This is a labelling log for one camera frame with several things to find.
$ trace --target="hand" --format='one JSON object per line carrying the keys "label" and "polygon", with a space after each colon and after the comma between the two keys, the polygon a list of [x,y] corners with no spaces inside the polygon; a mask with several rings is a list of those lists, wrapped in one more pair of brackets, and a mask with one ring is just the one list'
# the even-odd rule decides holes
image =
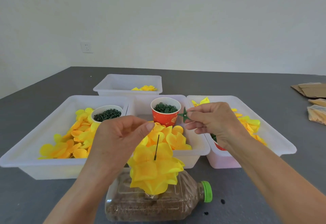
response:
{"label": "hand", "polygon": [[95,173],[95,176],[114,180],[154,125],[135,116],[104,120],[96,131],[91,152],[81,173]]}
{"label": "hand", "polygon": [[212,133],[216,135],[218,144],[228,149],[228,145],[241,137],[250,137],[249,133],[234,115],[226,102],[206,103],[187,110],[187,130],[195,133]]}

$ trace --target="green bottle cap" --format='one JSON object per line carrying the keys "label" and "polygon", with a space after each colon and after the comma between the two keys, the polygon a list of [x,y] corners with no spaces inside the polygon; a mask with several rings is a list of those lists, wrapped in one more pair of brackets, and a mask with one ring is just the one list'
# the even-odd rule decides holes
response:
{"label": "green bottle cap", "polygon": [[211,185],[207,181],[202,181],[204,188],[205,200],[204,202],[211,202],[213,200],[213,192]]}

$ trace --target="fingernail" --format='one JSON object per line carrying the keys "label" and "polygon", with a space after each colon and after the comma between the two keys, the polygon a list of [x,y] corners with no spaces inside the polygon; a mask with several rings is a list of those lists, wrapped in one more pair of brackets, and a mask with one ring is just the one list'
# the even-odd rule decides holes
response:
{"label": "fingernail", "polygon": [[154,128],[155,124],[153,122],[148,122],[146,125],[146,129],[151,131]]}

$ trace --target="plastic bottle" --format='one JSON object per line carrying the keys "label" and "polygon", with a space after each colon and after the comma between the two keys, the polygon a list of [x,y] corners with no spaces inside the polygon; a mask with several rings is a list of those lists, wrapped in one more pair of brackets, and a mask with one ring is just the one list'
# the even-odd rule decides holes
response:
{"label": "plastic bottle", "polygon": [[130,188],[129,168],[108,189],[105,213],[110,221],[168,221],[186,218],[199,201],[212,201],[207,181],[197,183],[186,171],[178,174],[177,185],[150,196],[140,188]]}

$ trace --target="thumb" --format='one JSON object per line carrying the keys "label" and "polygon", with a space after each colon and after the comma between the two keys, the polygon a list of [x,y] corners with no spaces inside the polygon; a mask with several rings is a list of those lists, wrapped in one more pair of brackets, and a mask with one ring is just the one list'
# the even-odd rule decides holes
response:
{"label": "thumb", "polygon": [[146,122],[140,125],[136,130],[134,130],[129,136],[131,143],[135,143],[136,146],[147,136],[154,128],[154,122]]}
{"label": "thumb", "polygon": [[197,111],[190,111],[187,113],[187,116],[193,120],[193,121],[198,121],[203,124],[207,124],[210,122],[210,114],[211,113],[202,113],[202,112],[197,112]]}

